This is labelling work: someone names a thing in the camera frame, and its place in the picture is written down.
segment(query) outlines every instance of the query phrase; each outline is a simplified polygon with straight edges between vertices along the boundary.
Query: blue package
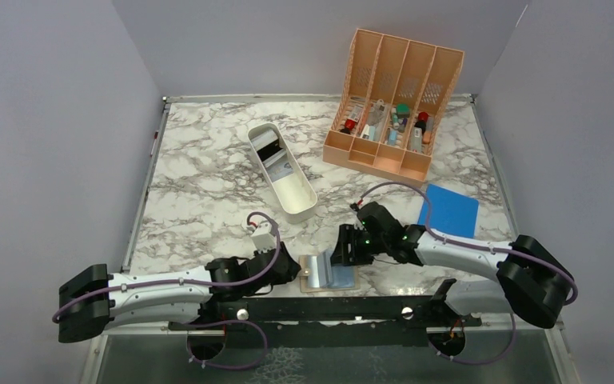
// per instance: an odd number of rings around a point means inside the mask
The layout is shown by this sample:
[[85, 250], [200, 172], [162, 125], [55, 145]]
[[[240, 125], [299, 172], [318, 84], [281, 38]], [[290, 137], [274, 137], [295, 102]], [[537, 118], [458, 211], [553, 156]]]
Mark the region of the blue package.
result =
[[[476, 215], [479, 211], [478, 200], [433, 184], [429, 184], [426, 193], [429, 201], [432, 202], [432, 217], [429, 218], [429, 226], [446, 234], [474, 238]], [[426, 217], [427, 202], [423, 202], [417, 223], [423, 226]]]
[[354, 287], [354, 266], [333, 266], [332, 268], [333, 282], [328, 285], [328, 288], [335, 290]]

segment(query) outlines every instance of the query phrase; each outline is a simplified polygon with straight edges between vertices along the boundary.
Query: white container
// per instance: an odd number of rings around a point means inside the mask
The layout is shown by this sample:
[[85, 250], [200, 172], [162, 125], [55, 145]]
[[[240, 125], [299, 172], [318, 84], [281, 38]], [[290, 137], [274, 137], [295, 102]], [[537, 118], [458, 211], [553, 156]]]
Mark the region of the white container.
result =
[[272, 182], [260, 156], [258, 156], [255, 148], [253, 148], [253, 144], [250, 145], [250, 150], [252, 152], [251, 156], [256, 160], [258, 166], [262, 170], [262, 174], [265, 175], [265, 180], [272, 187], [272, 192], [274, 196], [277, 197], [281, 208], [286, 213], [288, 222], [291, 224], [302, 222], [314, 215], [314, 211], [317, 208], [318, 196], [316, 192], [314, 192], [312, 185], [309, 184], [309, 180], [307, 180], [305, 173], [302, 172], [300, 165], [297, 164], [293, 153], [286, 145], [277, 126], [274, 124], [263, 124], [249, 129], [249, 143], [251, 143], [253, 138], [265, 133], [267, 130], [274, 131], [279, 138], [279, 146], [286, 150], [288, 163], [293, 168], [293, 173]]

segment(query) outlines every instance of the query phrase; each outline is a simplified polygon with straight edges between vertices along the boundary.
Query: screw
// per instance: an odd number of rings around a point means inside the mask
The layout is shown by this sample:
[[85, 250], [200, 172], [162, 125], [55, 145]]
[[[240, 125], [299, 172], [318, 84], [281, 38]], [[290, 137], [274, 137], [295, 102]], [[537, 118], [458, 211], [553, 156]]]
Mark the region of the screw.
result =
[[409, 306], [404, 307], [404, 309], [401, 310], [401, 317], [410, 320], [413, 317], [413, 309]]
[[239, 320], [248, 320], [248, 317], [249, 317], [249, 314], [248, 314], [248, 311], [247, 311], [247, 310], [240, 309], [240, 310], [237, 312], [237, 318], [238, 318]]

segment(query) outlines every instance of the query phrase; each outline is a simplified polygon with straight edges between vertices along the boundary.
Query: marble tabletop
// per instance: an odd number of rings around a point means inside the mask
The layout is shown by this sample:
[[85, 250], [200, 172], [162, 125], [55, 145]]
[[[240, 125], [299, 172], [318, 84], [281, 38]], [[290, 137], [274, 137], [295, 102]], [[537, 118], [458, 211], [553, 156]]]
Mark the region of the marble tabletop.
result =
[[[384, 179], [321, 160], [326, 133], [338, 102], [174, 103], [158, 152], [131, 274], [156, 274], [201, 266], [214, 258], [248, 257], [253, 242], [243, 222], [261, 210], [279, 223], [291, 255], [318, 254], [332, 247], [337, 228], [354, 223], [349, 209], [358, 196]], [[315, 215], [288, 224], [278, 201], [251, 159], [246, 131], [276, 124], [319, 197]], [[502, 241], [512, 236], [503, 202], [468, 98], [448, 105], [436, 137], [427, 182], [479, 200], [475, 238]], [[414, 223], [422, 198], [400, 186], [371, 197], [402, 223]], [[392, 261], [387, 256], [380, 260]], [[358, 290], [325, 295], [431, 294], [446, 278], [481, 279], [437, 266], [375, 262], [359, 268]], [[273, 296], [302, 296], [298, 281], [276, 286]]]

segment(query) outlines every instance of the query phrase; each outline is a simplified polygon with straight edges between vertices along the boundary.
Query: white wall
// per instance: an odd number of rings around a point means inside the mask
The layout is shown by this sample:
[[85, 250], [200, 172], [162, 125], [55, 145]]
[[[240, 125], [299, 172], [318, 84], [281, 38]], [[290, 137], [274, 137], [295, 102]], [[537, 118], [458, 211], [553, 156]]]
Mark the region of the white wall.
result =
[[583, 382], [614, 382], [614, 2], [537, 0], [477, 107], [520, 232], [575, 275]]
[[465, 51], [478, 93], [528, 0], [114, 0], [159, 90], [339, 94], [357, 27]]
[[58, 287], [117, 269], [161, 95], [107, 0], [0, 2], [0, 383], [78, 382]]

